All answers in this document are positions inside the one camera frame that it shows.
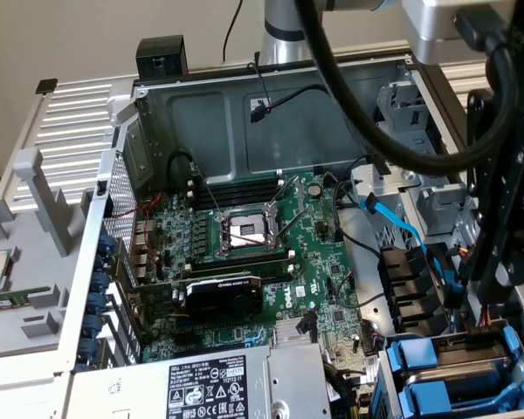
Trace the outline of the hard disk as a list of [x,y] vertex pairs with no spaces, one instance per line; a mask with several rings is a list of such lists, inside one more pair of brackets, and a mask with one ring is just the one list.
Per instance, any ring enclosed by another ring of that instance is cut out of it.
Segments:
[[386,346],[395,381],[477,381],[498,387],[510,375],[522,348],[511,326],[472,327],[466,332],[435,337],[400,338]]

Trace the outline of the blue disk carrier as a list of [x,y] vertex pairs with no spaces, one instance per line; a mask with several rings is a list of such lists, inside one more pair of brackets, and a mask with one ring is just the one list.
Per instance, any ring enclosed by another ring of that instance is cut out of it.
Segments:
[[451,402],[443,381],[405,386],[398,394],[403,419],[458,419],[524,409],[524,383],[511,383],[496,396]]

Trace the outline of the green motherboard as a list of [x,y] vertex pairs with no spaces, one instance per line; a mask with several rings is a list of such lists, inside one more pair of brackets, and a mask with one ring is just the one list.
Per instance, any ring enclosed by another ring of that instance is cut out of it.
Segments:
[[[340,210],[351,207],[353,198],[348,186],[336,184],[329,174],[297,175],[306,211],[283,236],[285,249],[295,251],[297,257],[288,261],[289,278],[263,280],[262,312],[223,322],[158,319],[149,324],[134,311],[143,336],[142,361],[240,348],[276,348],[276,321],[301,317],[300,331],[317,338],[315,344],[327,363],[348,374],[370,369],[376,336],[364,324],[362,312],[376,298],[357,294],[358,276],[349,256],[355,246],[344,236],[340,222]],[[307,193],[310,184],[322,187],[319,199]],[[297,195],[292,184],[276,202],[281,228],[299,212]],[[218,258],[213,232],[217,210],[196,210],[196,201],[211,201],[205,187],[159,194],[143,202],[134,231],[137,286],[186,278],[190,262]]]

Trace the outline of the metal socket cover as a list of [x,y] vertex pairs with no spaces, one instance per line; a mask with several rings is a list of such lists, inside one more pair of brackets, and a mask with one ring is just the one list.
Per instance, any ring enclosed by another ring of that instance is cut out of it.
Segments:
[[272,200],[269,203],[265,204],[265,207],[269,210],[276,206],[276,202],[278,199],[283,196],[287,191],[288,188],[291,185],[294,185],[296,192],[298,193],[298,207],[299,207],[299,215],[302,215],[306,211],[305,207],[305,194],[304,189],[302,188],[301,181],[299,180],[299,176],[295,175],[294,177],[288,179],[278,190],[278,192],[274,195]]

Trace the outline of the black RAM slot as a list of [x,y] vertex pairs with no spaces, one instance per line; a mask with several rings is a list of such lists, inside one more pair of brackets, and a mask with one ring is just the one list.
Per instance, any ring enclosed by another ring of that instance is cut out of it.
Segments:
[[[236,207],[236,206],[245,206],[245,205],[250,205],[250,204],[269,203],[271,200],[272,200],[271,197],[258,198],[255,196],[250,196],[250,197],[241,198],[241,199],[229,199],[229,200],[218,201],[217,205],[220,209],[223,209],[223,208],[230,208],[230,207]],[[216,209],[217,206],[212,201],[209,201],[209,202],[208,201],[205,201],[205,202],[196,201],[194,208],[196,210],[213,210],[213,209]]]
[[[279,186],[280,179],[276,177],[266,178],[255,178],[250,180],[240,180],[233,182],[222,182],[209,184],[212,189],[233,189],[233,188],[246,188],[246,189],[275,189]],[[204,188],[205,184],[199,175],[193,176],[186,181],[185,185],[191,188]]]
[[250,252],[233,258],[217,258],[211,261],[192,261],[190,262],[190,266],[193,271],[202,271],[250,264],[288,262],[295,260],[296,257],[297,253],[295,251],[285,249],[284,252]]
[[276,195],[276,193],[255,193],[255,194],[230,194],[223,196],[215,196],[216,201],[220,205],[228,205],[230,203],[260,203],[269,202]]
[[244,193],[244,192],[256,192],[262,193],[270,191],[276,191],[278,187],[278,181],[276,179],[261,179],[250,182],[234,182],[226,184],[211,185],[211,191],[214,195],[233,194],[233,193]]
[[288,262],[270,261],[255,264],[193,264],[184,275],[186,278],[212,278],[221,276],[239,275],[241,272],[262,278],[263,280],[274,280],[289,278]]

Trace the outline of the CPU socket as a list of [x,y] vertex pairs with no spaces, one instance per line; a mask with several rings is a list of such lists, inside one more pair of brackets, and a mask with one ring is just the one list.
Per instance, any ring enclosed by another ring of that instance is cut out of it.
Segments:
[[222,210],[221,219],[213,217],[214,255],[233,258],[243,253],[276,252],[285,249],[284,238],[275,239],[281,229],[277,204],[266,203]]

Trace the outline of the silver chipset heatsink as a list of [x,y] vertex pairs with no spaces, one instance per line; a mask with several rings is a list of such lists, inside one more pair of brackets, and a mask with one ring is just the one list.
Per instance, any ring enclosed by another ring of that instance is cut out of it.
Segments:
[[305,346],[317,343],[309,331],[301,332],[299,323],[302,318],[281,319],[276,321],[274,327],[273,343],[276,348]]

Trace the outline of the open PC case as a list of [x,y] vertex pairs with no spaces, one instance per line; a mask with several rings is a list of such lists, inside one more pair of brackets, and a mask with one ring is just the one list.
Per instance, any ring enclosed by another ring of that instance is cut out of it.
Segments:
[[[117,127],[107,113],[113,85],[131,86],[136,106]],[[249,63],[149,80],[58,82],[54,92],[36,95],[0,181],[0,196],[15,212],[37,207],[28,183],[13,171],[17,152],[26,148],[42,154],[47,183],[62,189],[69,203],[85,201],[88,211],[58,346],[0,358],[0,419],[66,419],[76,374],[153,363],[140,358],[143,336],[126,296],[138,284],[135,225],[144,201],[185,193],[186,181],[197,175],[213,184],[310,172],[329,174],[336,184],[348,186],[354,203],[340,210],[341,228],[355,246],[349,256],[358,276],[357,294],[376,298],[362,312],[376,346],[373,363],[362,374],[335,368],[320,349],[331,419],[369,419],[378,354],[387,338],[400,334],[378,271],[385,246],[422,250],[448,319],[440,335],[505,320],[524,346],[524,284],[486,288],[465,274],[476,234],[466,172],[443,175],[465,185],[462,225],[445,236],[423,237],[375,194],[360,196],[362,180],[354,180],[352,172],[370,164],[381,167],[386,160],[341,114],[307,62]],[[78,363],[101,234],[114,237],[116,248],[105,271],[110,285],[96,338],[99,352],[93,362]]]

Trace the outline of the black graphics card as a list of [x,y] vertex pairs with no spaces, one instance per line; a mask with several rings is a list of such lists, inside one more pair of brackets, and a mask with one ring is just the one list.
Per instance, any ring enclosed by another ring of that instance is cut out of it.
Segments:
[[264,306],[263,279],[247,271],[138,285],[126,296],[149,324],[158,319],[248,319]]

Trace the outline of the black box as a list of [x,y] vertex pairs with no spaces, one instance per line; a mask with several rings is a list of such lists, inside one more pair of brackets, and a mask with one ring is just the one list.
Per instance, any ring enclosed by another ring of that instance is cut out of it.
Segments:
[[183,35],[144,38],[138,44],[135,62],[139,79],[160,79],[189,73]]

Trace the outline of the silver power supply unit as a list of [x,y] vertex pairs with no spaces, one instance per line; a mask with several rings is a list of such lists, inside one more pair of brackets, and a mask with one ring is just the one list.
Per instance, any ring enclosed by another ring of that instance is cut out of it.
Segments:
[[331,419],[317,345],[236,349],[76,374],[66,419]]

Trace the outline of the grey parts rack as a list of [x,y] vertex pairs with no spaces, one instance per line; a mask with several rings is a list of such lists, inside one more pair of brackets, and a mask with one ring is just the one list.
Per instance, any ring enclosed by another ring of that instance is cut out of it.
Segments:
[[0,358],[57,348],[86,225],[85,201],[69,203],[45,179],[37,148],[17,152],[15,176],[28,183],[36,209],[15,212],[0,196],[0,250],[17,247],[1,292],[50,286],[29,295],[27,306],[0,310]]

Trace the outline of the green RAM stick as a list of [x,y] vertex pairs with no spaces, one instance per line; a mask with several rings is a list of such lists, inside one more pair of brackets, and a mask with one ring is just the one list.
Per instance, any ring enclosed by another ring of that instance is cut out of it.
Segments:
[[27,306],[30,304],[30,294],[39,292],[49,292],[50,290],[50,286],[43,286],[22,291],[0,292],[0,310]]

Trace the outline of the black plastic bracket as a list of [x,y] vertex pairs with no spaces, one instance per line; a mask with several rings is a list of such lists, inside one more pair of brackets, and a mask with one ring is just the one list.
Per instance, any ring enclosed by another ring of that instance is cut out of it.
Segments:
[[432,337],[447,330],[438,285],[421,249],[383,247],[378,271],[397,333]]

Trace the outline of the grey corner bracket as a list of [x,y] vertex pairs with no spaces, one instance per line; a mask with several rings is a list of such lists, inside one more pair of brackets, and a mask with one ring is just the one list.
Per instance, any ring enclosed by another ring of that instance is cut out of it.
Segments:
[[136,112],[131,86],[113,85],[107,99],[107,113],[112,127],[117,127]]

